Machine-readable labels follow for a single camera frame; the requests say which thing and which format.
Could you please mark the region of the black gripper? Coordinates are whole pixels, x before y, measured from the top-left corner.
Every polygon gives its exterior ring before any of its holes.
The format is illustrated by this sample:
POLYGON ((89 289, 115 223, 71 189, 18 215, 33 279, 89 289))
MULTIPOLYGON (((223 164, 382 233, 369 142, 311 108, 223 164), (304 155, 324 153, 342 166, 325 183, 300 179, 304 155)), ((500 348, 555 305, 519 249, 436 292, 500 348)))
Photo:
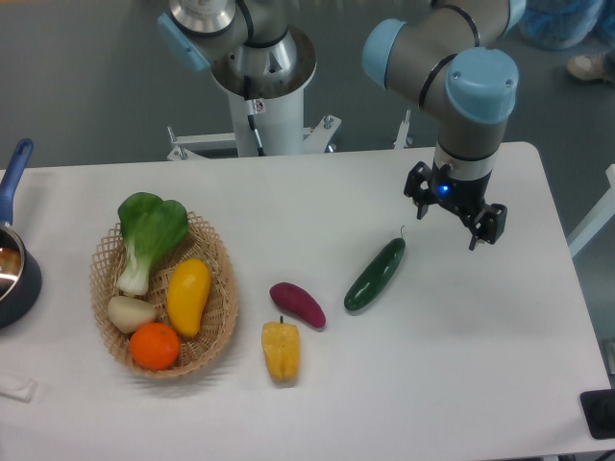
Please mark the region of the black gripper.
POLYGON ((458 158, 435 147, 432 169, 419 161, 407 174, 404 194, 417 207, 421 220, 429 206, 440 206, 461 218, 472 234, 469 250, 479 243, 494 245, 504 233, 507 207, 486 204, 484 194, 496 162, 496 153, 485 158, 458 158))

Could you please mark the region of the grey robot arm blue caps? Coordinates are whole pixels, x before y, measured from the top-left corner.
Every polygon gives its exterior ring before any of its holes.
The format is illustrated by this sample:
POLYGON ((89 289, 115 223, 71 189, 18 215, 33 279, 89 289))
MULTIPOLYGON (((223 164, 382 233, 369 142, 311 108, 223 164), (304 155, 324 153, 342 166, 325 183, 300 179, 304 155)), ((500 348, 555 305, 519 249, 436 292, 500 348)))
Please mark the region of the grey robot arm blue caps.
MULTIPOLYGON (((473 243, 495 243, 506 208, 484 194, 507 119, 518 68, 493 42, 525 11, 522 1, 434 1, 417 25, 378 24, 361 55, 365 74, 439 125, 431 164, 414 166, 404 192, 424 216, 432 205, 456 215, 473 243)), ((316 68, 309 38, 282 1, 172 1, 158 19, 168 48, 195 72, 209 70, 227 92, 238 153, 301 154, 303 91, 316 68)))

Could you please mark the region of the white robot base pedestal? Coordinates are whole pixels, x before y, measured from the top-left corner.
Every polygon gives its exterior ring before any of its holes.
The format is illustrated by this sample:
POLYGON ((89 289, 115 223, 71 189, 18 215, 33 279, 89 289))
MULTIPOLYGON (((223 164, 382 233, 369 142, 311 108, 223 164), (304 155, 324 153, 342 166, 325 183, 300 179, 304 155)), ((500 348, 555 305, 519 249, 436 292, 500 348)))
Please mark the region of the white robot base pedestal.
POLYGON ((313 126, 304 124, 304 95, 316 69, 313 44, 291 27, 276 44, 241 45, 221 60, 205 65, 186 39, 180 50, 198 72, 209 70, 227 98, 233 122, 230 133, 168 135, 172 160, 197 159, 200 152, 236 150, 241 158, 332 153, 342 120, 330 113, 313 126))

